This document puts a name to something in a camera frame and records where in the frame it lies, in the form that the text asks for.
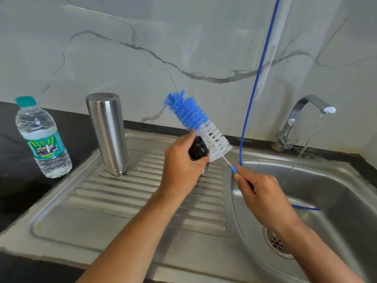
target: plastic water bottle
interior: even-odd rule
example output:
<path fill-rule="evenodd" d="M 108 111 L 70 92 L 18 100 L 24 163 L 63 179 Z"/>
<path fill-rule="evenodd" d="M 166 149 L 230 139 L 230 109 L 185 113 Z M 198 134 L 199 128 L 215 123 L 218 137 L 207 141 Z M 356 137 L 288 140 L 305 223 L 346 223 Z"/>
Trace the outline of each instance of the plastic water bottle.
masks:
<path fill-rule="evenodd" d="M 30 147 L 42 173 L 58 178 L 72 169 L 72 162 L 52 116 L 40 108 L 32 96 L 16 98 L 20 110 L 16 125 Z"/>

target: black bottle cap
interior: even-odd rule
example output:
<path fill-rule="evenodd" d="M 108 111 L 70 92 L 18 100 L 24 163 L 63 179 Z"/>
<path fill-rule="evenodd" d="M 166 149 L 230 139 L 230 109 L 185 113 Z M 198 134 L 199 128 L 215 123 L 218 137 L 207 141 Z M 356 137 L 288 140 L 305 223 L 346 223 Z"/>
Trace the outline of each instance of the black bottle cap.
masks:
<path fill-rule="evenodd" d="M 188 154 L 190 155 L 193 161 L 199 160 L 205 156 L 209 155 L 209 150 L 205 145 L 202 137 L 196 136 L 194 142 L 192 143 L 190 149 L 188 150 Z"/>

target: blue bristles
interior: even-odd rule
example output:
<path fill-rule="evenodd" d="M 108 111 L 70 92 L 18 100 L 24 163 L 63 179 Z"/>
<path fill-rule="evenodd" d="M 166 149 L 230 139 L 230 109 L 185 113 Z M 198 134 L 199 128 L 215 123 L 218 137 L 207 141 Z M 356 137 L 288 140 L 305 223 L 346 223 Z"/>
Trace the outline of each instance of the blue bristles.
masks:
<path fill-rule="evenodd" d="M 193 97 L 183 99 L 185 90 L 181 92 L 172 92 L 164 100 L 164 104 L 170 106 L 170 109 L 177 116 L 179 121 L 187 130 L 199 128 L 200 124 L 206 122 L 209 118 L 200 109 Z"/>

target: teal bottle cap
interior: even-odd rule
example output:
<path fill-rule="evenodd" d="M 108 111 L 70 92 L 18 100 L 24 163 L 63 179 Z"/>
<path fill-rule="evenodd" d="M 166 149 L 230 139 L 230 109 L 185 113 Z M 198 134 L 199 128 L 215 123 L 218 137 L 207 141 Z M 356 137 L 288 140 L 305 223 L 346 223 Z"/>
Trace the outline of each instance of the teal bottle cap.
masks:
<path fill-rule="evenodd" d="M 33 96 L 20 96 L 16 98 L 16 102 L 20 107 L 29 107 L 37 104 Z"/>

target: sink drain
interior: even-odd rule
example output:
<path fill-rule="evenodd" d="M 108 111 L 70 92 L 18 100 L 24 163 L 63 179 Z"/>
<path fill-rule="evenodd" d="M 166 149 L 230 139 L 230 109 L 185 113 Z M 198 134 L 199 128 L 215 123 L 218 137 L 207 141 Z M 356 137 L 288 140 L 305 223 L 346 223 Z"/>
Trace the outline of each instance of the sink drain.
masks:
<path fill-rule="evenodd" d="M 281 239 L 278 238 L 276 234 L 273 233 L 271 230 L 263 227 L 263 237 L 265 241 L 267 242 L 267 245 L 277 255 L 287 258 L 287 259 L 293 259 L 293 255 L 288 251 L 288 249 L 285 247 Z"/>

